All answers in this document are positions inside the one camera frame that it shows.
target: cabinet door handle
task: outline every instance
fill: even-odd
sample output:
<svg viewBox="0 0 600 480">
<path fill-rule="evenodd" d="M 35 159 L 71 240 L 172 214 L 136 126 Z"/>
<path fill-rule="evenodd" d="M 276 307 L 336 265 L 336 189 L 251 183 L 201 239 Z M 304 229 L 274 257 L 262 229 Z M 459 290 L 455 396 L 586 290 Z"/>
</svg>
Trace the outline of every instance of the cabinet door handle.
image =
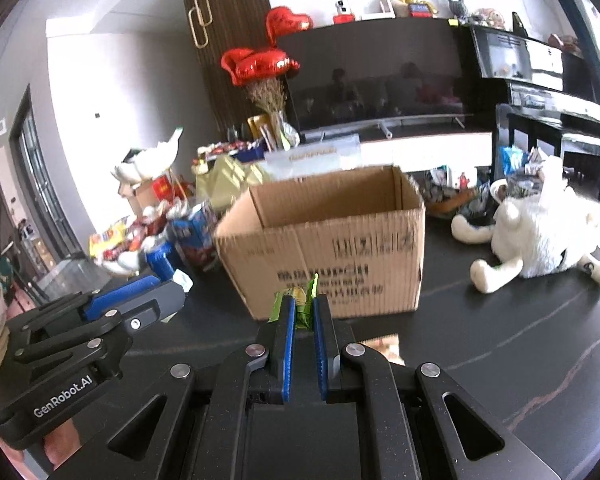
<svg viewBox="0 0 600 480">
<path fill-rule="evenodd" d="M 206 12 L 208 12 L 208 14 L 209 14 L 209 19 L 207 22 L 205 22 L 204 18 L 202 17 L 202 9 L 200 8 L 200 4 L 198 3 L 198 0 L 193 0 L 193 4 L 196 7 L 196 13 L 198 15 L 198 23 L 200 24 L 200 27 L 208 27 L 209 25 L 211 25 L 211 23 L 214 20 L 214 17 L 211 14 L 211 5 L 209 4 L 209 0 L 205 0 L 205 3 L 206 3 Z"/>
<path fill-rule="evenodd" d="M 191 33 L 193 34 L 193 43 L 196 45 L 196 48 L 205 48 L 209 44 L 209 36 L 206 33 L 206 27 L 202 27 L 202 32 L 205 35 L 205 42 L 200 43 L 196 35 L 196 28 L 193 25 L 193 17 L 191 16 L 193 14 L 193 11 L 197 8 L 197 6 L 193 6 L 189 9 L 189 12 L 187 13 L 187 15 L 189 16 L 189 27 L 191 27 Z"/>
</svg>

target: person's hand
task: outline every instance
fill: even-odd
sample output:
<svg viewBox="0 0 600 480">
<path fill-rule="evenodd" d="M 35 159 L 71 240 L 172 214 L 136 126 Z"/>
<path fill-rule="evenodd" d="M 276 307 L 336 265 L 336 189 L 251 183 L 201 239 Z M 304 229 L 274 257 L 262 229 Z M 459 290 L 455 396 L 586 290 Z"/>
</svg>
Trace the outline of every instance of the person's hand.
<svg viewBox="0 0 600 480">
<path fill-rule="evenodd" d="M 55 428 L 44 438 L 45 454 L 58 468 L 65 460 L 80 449 L 80 436 L 71 419 Z M 24 452 L 12 449 L 0 438 L 0 448 L 14 468 L 25 480 L 38 480 L 24 463 Z"/>
</svg>

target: red heart balloon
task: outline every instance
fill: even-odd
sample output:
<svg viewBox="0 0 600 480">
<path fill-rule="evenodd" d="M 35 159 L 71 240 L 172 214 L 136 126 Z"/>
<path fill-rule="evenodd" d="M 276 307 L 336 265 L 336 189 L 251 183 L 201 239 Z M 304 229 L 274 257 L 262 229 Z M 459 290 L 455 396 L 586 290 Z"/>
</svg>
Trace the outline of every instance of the red heart balloon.
<svg viewBox="0 0 600 480">
<path fill-rule="evenodd" d="M 232 48 L 222 55 L 220 65 L 231 75 L 234 86 L 244 86 L 258 79 L 277 77 L 300 69 L 297 61 L 289 59 L 286 52 L 278 48 L 258 51 Z"/>
<path fill-rule="evenodd" d="M 294 14 L 288 7 L 275 7 L 267 14 L 265 20 L 269 44 L 276 46 L 276 39 L 280 36 L 309 30 L 314 27 L 314 20 L 308 14 Z"/>
</svg>

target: blue can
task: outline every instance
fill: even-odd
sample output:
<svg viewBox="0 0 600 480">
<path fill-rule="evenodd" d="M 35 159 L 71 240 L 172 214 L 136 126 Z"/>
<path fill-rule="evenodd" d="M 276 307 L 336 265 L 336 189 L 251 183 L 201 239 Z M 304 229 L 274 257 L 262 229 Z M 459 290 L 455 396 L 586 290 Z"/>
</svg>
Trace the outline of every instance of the blue can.
<svg viewBox="0 0 600 480">
<path fill-rule="evenodd" d="M 149 267 L 163 282 L 168 282 L 175 273 L 169 261 L 172 252 L 173 246 L 169 242 L 164 242 L 146 254 L 146 262 Z"/>
</svg>

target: stuffed bunny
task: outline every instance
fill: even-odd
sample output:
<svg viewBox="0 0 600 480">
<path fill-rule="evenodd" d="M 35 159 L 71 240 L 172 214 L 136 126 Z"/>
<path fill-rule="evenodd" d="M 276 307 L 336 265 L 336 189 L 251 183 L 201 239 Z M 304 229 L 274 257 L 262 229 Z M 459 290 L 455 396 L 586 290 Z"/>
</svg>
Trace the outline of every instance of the stuffed bunny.
<svg viewBox="0 0 600 480">
<path fill-rule="evenodd" d="M 455 216 L 451 233 L 466 244 L 491 242 L 502 264 L 491 267 L 476 260 L 470 268 L 475 288 L 494 292 L 516 276 L 532 278 L 579 266 L 600 284 L 600 262 L 590 253 L 596 249 L 592 215 L 582 211 L 570 187 L 548 204 L 541 195 L 507 198 L 497 209 L 495 225 L 474 228 L 463 216 Z"/>
<path fill-rule="evenodd" d="M 449 10 L 458 20 L 466 20 L 469 17 L 469 10 L 466 8 L 464 0 L 457 2 L 449 0 Z"/>
</svg>

